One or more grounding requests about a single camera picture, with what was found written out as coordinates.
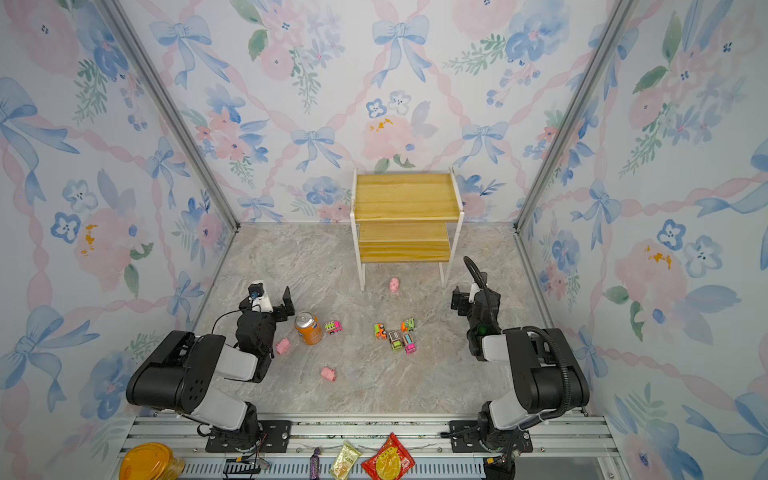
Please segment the pink pig toy front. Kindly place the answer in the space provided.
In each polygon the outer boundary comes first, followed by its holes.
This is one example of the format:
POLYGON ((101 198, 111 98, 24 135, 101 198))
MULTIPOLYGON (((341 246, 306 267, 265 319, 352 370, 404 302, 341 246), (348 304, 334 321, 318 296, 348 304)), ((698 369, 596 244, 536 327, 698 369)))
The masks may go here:
POLYGON ((321 370, 321 376, 327 381, 330 381, 330 382, 336 381, 336 372, 331 368, 323 367, 321 370))

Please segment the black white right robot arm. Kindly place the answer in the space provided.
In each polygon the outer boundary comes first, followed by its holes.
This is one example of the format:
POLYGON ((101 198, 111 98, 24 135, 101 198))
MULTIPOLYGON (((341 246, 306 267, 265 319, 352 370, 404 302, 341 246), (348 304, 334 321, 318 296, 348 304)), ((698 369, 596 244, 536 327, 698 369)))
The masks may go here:
POLYGON ((498 323, 501 296, 473 285, 455 288, 451 309, 468 320, 470 354, 478 361, 506 364, 511 389, 483 404, 473 426, 449 424, 455 450, 500 452, 522 448, 528 430, 586 406, 590 389, 564 334, 557 328, 524 326, 503 329, 498 323))

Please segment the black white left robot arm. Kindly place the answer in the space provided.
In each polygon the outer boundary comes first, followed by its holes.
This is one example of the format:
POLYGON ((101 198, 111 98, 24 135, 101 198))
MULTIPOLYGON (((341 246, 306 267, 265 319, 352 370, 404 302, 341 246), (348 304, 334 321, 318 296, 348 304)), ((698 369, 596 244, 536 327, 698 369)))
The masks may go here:
POLYGON ((256 406, 212 385, 216 378, 260 383, 275 356, 277 325, 296 314, 289 288, 282 302, 271 302, 264 284, 248 287, 235 312, 233 346, 222 334, 196 335, 174 330, 135 371, 127 401, 154 410, 171 410, 198 423, 208 453, 285 453, 292 422, 261 421, 256 406))

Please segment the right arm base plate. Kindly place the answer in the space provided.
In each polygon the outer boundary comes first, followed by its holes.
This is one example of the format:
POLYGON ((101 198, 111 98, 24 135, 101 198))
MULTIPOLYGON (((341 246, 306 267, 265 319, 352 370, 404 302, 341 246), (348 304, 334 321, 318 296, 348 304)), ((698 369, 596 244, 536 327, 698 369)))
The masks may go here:
POLYGON ((520 430, 481 429, 476 420, 452 420, 441 433, 451 443, 453 453, 483 453, 492 456, 532 453, 530 435, 520 430))

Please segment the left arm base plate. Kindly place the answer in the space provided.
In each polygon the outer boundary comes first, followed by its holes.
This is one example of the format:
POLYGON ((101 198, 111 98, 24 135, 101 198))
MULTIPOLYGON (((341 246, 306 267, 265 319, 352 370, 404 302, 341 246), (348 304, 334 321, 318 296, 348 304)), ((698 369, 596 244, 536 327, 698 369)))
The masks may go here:
POLYGON ((260 420, 248 430, 213 429, 205 446, 206 453, 251 454, 286 453, 293 423, 289 420, 260 420))

